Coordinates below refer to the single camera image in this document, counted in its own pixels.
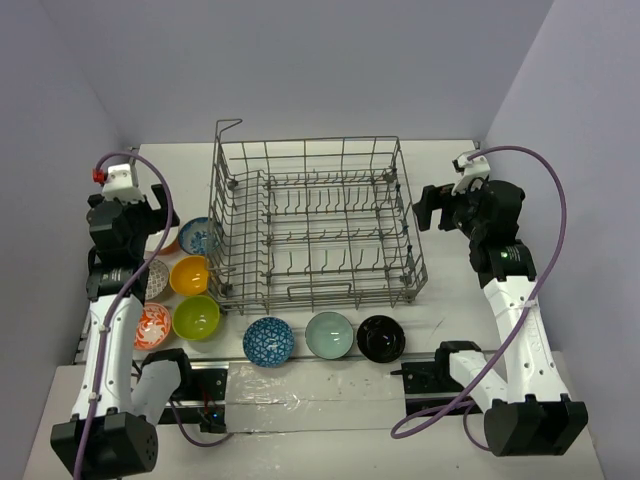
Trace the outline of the orange bowl white inside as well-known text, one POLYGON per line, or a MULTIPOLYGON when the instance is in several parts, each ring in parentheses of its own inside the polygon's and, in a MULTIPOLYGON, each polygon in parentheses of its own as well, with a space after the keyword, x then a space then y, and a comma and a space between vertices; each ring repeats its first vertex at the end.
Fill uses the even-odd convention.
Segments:
POLYGON ((163 231, 159 231, 155 234, 150 235, 145 244, 145 252, 151 254, 158 247, 160 247, 160 249, 158 250, 159 255, 171 254, 178 248, 177 246, 178 234, 179 234, 179 228, 172 227, 169 230, 169 233, 167 234, 164 241, 162 241, 162 238, 164 235, 163 231))

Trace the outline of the blue floral bowl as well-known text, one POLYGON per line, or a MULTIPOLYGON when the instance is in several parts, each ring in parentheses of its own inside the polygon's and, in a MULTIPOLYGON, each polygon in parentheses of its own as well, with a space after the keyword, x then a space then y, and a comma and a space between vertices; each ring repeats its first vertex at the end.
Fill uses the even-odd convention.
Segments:
POLYGON ((187 221, 179 230, 180 248, 188 255, 205 256, 209 249, 216 250, 220 246, 217 236, 209 239, 209 219, 196 217, 187 221))

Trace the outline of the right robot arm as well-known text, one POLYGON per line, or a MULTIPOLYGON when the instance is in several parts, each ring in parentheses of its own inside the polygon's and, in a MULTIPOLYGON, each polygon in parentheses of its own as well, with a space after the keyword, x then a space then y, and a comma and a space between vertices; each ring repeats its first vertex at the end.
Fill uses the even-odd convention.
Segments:
POLYGON ((463 190, 429 185, 414 204, 420 230, 440 211, 439 229, 457 229, 468 239, 470 264, 502 342, 496 356, 506 368, 500 376, 472 341, 445 341, 435 354, 434 378, 446 391, 462 387, 475 401, 493 455, 560 456, 586 427, 588 412, 571 399, 546 336, 536 292, 542 278, 517 237, 524 199, 521 188, 492 180, 463 190))

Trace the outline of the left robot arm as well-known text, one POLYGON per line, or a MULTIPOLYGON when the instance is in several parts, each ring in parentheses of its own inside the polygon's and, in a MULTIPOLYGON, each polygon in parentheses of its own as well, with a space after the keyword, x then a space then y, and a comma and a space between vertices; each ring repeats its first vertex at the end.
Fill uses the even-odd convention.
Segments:
POLYGON ((146 299, 150 235, 179 222, 165 187, 145 197, 89 197, 93 246, 86 282, 89 337, 84 376, 70 418, 53 426, 50 444, 76 479, 121 479, 148 473, 158 460, 157 425, 172 398, 188 396, 195 373, 183 349, 148 355, 133 371, 134 341, 146 299))

